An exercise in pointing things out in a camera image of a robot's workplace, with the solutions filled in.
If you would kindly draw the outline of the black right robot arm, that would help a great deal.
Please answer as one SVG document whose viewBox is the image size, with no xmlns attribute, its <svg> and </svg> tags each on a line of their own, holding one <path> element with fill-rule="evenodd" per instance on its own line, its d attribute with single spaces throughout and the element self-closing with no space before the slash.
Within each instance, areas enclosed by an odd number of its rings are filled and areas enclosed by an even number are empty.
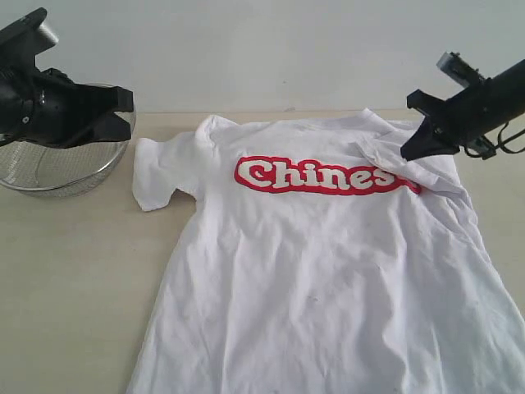
<svg viewBox="0 0 525 394">
<path fill-rule="evenodd" d="M 500 150 L 518 154 L 508 144 L 524 135 L 519 131 L 507 139 L 509 123 L 524 114 L 524 62 L 518 62 L 493 78 L 486 78 L 458 53 L 444 53 L 437 67 L 463 89 L 446 100 L 420 89 L 407 97 L 407 107 L 423 115 L 413 136 L 400 148 L 407 161 L 437 155 L 455 155 L 463 150 L 470 158 L 487 160 Z M 494 144 L 486 134 L 500 128 Z"/>
</svg>

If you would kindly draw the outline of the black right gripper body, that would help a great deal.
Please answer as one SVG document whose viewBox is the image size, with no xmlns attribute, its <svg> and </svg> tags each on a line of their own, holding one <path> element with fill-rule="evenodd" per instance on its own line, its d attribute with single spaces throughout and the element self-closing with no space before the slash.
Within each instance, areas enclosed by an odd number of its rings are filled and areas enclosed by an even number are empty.
<svg viewBox="0 0 525 394">
<path fill-rule="evenodd" d="M 427 114 L 445 142 L 463 147 L 472 158 L 486 160 L 495 156 L 495 146 L 485 137 L 500 125 L 493 82 L 485 80 L 452 98 L 439 100 Z"/>
</svg>

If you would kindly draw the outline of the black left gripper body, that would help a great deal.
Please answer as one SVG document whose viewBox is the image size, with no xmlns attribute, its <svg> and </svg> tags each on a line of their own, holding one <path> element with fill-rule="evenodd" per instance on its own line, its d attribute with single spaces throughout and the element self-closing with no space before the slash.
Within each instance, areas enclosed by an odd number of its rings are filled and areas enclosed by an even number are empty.
<svg viewBox="0 0 525 394">
<path fill-rule="evenodd" d="M 66 74 L 1 69 L 1 146 L 28 142 L 74 148 L 98 141 L 97 85 L 74 83 Z"/>
</svg>

